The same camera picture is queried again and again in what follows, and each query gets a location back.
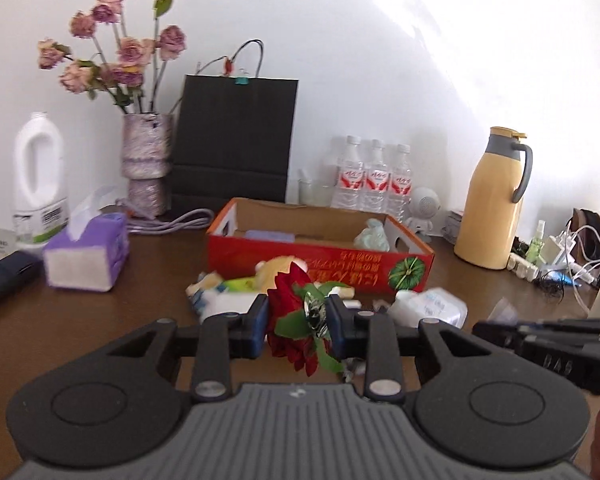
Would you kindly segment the left water bottle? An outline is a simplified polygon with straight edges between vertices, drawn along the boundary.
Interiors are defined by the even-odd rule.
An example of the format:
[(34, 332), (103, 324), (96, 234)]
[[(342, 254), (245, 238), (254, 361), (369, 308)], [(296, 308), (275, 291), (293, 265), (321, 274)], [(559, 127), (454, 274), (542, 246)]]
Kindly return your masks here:
[(347, 136), (346, 147), (337, 164), (337, 179), (334, 192), (332, 192), (334, 208), (358, 209), (358, 199), (365, 176), (360, 145), (361, 138), (359, 136)]

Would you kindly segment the black paper gift bag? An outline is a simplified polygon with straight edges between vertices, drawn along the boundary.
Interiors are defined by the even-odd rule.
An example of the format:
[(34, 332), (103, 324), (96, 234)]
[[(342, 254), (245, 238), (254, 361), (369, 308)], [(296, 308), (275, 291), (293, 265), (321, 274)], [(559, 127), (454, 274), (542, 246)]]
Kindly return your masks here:
[(168, 175), (171, 212), (286, 197), (295, 79), (188, 75)]

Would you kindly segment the purple textured vase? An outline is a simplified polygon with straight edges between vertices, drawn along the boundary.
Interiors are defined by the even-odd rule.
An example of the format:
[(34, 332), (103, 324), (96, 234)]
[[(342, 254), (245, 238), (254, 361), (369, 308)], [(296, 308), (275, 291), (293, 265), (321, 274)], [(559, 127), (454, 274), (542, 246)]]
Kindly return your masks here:
[(128, 180), (128, 200), (157, 217), (169, 207), (166, 176), (171, 170), (173, 117), (129, 114), (123, 117), (121, 172)]

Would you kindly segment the light green cloth toy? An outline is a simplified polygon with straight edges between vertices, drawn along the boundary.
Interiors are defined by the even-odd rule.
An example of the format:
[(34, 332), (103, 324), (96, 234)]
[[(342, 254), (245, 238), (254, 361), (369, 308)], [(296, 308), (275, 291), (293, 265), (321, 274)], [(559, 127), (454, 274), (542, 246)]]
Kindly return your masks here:
[(369, 218), (365, 228), (354, 239), (354, 247), (358, 250), (370, 252), (388, 252), (390, 244), (386, 235), (384, 224), (378, 219)]

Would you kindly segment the purple tissue box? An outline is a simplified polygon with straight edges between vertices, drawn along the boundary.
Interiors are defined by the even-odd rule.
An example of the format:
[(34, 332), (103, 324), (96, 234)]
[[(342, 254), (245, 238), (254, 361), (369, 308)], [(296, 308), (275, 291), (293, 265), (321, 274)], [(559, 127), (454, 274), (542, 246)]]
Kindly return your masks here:
[(68, 224), (43, 249), (46, 283), (53, 288), (109, 292), (130, 253), (124, 212), (101, 212), (116, 199), (114, 186), (102, 186), (69, 214)]

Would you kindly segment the small glass cup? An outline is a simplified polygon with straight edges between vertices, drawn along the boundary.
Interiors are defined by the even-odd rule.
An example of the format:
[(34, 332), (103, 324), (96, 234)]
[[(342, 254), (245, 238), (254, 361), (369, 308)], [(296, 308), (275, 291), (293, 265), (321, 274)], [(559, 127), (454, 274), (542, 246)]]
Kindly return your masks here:
[(329, 207), (332, 202), (332, 187), (309, 177), (306, 170), (299, 170), (299, 203), (306, 206)]

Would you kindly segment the red artificial rose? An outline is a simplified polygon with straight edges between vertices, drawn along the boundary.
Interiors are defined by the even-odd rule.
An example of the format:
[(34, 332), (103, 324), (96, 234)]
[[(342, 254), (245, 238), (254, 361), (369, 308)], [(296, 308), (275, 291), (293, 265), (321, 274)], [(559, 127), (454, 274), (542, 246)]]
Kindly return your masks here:
[(272, 356), (286, 359), (308, 377), (319, 368), (341, 374), (344, 366), (332, 355), (326, 300), (343, 288), (347, 285), (340, 282), (314, 283), (295, 261), (288, 271), (278, 272), (268, 290), (266, 341)]

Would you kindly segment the green snack packet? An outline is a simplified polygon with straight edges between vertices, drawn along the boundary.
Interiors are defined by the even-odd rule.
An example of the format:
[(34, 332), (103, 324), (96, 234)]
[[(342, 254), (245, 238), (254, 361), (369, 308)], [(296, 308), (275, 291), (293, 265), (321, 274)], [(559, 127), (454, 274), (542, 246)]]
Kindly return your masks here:
[(254, 278), (233, 278), (225, 280), (222, 286), (228, 292), (257, 292), (258, 286), (254, 282)]

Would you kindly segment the white power strip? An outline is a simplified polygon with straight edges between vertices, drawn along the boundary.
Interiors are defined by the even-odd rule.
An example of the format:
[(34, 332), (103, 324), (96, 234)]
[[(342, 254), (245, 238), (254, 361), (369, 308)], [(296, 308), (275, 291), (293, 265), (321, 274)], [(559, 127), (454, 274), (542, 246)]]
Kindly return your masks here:
[(506, 270), (515, 274), (517, 278), (529, 283), (536, 280), (539, 276), (539, 269), (535, 264), (513, 252), (508, 256)]

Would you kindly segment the purple sponge pad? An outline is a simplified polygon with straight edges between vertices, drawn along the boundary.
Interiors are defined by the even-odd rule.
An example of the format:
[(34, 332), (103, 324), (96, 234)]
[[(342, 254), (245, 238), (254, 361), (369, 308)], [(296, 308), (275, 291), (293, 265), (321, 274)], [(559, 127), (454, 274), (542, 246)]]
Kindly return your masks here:
[(294, 244), (294, 240), (296, 239), (296, 236), (292, 233), (267, 230), (248, 230), (245, 232), (244, 237), (246, 240), (286, 244)]

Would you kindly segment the middle water bottle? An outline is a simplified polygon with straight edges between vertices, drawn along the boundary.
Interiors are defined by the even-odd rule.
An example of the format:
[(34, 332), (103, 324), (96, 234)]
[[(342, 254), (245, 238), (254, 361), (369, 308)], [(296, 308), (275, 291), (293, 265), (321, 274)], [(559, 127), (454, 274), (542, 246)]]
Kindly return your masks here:
[(390, 171), (385, 161), (385, 143), (374, 139), (372, 156), (365, 166), (361, 207), (368, 212), (383, 212)]

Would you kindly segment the orange white plush toy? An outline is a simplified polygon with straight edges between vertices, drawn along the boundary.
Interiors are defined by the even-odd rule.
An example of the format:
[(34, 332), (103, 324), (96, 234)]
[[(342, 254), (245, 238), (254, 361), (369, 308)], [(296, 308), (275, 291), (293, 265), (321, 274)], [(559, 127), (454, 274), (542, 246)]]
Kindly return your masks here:
[(207, 318), (220, 314), (246, 314), (257, 296), (268, 295), (268, 291), (276, 287), (276, 276), (288, 274), (294, 264), (303, 272), (308, 270), (303, 260), (293, 256), (260, 261), (256, 265), (256, 274), (248, 276), (254, 278), (258, 286), (257, 292), (228, 292), (222, 286), (225, 278), (218, 272), (201, 273), (198, 281), (189, 285), (185, 291), (197, 322), (202, 324)]

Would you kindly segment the red cardboard fruit box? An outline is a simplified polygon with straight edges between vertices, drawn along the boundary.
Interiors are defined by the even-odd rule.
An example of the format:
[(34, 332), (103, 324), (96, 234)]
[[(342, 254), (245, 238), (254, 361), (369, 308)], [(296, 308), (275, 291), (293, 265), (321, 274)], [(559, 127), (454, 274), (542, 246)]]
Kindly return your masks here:
[[(354, 239), (373, 216), (368, 212), (234, 198), (207, 231), (208, 267), (224, 278), (253, 276), (260, 261), (294, 256), (308, 266), (314, 281), (335, 281), (363, 294), (421, 292), (434, 263), (434, 250), (386, 214), (388, 252), (354, 247)], [(246, 240), (248, 230), (292, 233), (294, 244)]]

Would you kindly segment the white detergent jug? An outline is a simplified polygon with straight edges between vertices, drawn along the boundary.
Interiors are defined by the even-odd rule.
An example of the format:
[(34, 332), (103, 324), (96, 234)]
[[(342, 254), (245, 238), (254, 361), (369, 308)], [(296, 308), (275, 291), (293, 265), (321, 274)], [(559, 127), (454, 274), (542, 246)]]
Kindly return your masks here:
[(45, 113), (32, 113), (19, 130), (12, 162), (16, 244), (37, 252), (69, 220), (65, 142)]

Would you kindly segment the dried pink flower bouquet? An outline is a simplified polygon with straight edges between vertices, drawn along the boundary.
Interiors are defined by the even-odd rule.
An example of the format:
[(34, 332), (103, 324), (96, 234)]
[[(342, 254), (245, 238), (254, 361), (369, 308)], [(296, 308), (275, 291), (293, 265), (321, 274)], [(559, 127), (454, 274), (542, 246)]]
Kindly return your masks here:
[(130, 35), (124, 15), (127, 1), (95, 0), (90, 10), (71, 18), (70, 36), (89, 41), (95, 48), (90, 58), (45, 38), (36, 45), (36, 62), (40, 70), (60, 67), (59, 83), (72, 94), (95, 99), (105, 93), (125, 115), (155, 113), (166, 66), (186, 50), (186, 35), (176, 25), (160, 25), (173, 0), (152, 0), (150, 36)]

